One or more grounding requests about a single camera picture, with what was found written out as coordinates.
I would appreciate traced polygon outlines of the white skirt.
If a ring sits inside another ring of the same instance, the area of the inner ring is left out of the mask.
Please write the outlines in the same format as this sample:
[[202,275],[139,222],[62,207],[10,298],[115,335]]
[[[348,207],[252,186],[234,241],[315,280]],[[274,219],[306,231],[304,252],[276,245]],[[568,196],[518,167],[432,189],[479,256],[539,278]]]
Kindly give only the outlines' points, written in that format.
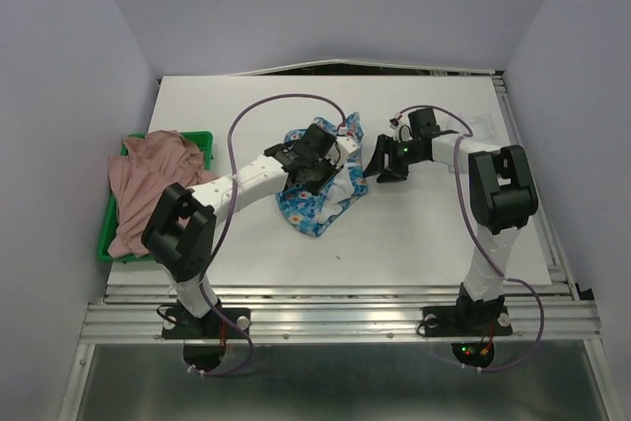
[[496,127],[489,113],[457,112],[456,117],[448,116],[445,127],[460,135],[469,135],[479,142],[499,143]]

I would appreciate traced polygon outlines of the blue floral skirt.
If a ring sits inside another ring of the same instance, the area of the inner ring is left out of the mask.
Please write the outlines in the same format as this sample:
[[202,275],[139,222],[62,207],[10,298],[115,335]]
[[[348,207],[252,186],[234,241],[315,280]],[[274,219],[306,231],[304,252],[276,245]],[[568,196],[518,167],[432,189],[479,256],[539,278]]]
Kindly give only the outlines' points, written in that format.
[[341,134],[352,138],[358,145],[358,151],[346,160],[343,169],[320,193],[290,189],[275,195],[278,209],[287,222],[307,236],[320,237],[338,217],[369,192],[363,176],[364,130],[358,111],[346,117]]

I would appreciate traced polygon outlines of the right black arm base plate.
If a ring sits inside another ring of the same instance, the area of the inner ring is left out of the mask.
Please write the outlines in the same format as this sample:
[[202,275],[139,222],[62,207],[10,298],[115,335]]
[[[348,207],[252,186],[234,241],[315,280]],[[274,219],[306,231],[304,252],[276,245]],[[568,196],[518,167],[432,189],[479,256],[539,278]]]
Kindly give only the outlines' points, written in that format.
[[456,306],[430,306],[422,311],[425,336],[437,337],[481,337],[493,333],[495,336],[510,336],[513,327],[507,321],[508,309],[502,306],[499,310],[482,311],[466,314]]

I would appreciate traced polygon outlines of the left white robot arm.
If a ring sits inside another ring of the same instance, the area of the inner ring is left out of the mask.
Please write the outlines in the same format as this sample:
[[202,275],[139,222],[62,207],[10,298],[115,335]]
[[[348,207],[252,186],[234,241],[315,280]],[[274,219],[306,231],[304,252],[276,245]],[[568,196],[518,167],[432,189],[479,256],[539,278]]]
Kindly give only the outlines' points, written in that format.
[[[165,188],[141,243],[169,275],[188,328],[207,336],[219,326],[220,299],[206,273],[234,215],[283,191],[319,193],[357,151],[352,138],[312,124],[298,139],[267,148],[238,171],[189,188]],[[219,226],[223,235],[215,240]]]

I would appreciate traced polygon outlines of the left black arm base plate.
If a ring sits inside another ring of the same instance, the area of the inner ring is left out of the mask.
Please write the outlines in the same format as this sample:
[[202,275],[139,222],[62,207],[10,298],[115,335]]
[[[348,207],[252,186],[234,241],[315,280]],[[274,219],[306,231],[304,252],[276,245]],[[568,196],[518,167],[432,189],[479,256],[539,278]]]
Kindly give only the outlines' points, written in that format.
[[167,340],[244,339],[243,332],[249,333],[250,309],[219,308],[219,311],[219,316],[211,310],[198,318],[180,303],[160,305],[156,313],[163,324],[161,336]]

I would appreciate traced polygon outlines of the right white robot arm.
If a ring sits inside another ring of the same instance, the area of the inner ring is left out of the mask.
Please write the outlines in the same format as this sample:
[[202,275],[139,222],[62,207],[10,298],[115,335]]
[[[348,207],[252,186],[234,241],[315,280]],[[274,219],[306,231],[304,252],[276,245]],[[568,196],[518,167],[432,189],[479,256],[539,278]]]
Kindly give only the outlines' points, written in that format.
[[456,326],[475,332],[489,320],[488,307],[503,304],[507,268],[522,228],[538,210],[538,195],[525,149],[474,139],[464,119],[435,105],[413,105],[381,134],[364,176],[378,183],[408,178],[409,167],[440,163],[455,174],[462,219],[474,244],[469,270],[454,308]]

